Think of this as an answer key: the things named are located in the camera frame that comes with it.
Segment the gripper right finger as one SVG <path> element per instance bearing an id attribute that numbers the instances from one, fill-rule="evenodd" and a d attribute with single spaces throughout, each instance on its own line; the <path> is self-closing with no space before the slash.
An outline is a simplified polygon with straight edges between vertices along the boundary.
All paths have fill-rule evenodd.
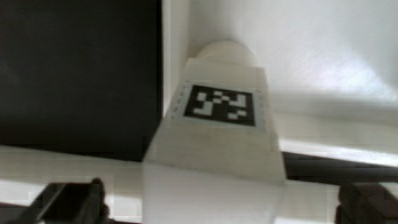
<path id="1" fill-rule="evenodd" d="M 333 224 L 398 224 L 398 197 L 378 183 L 339 187 Z"/>

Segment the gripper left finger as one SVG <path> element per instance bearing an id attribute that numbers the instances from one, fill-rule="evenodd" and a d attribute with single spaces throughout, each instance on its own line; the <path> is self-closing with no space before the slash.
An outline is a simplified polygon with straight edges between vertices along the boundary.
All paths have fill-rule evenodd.
<path id="1" fill-rule="evenodd" d="M 99 178 L 86 183 L 49 183 L 15 219 L 17 224 L 108 224 L 104 185 Z"/>

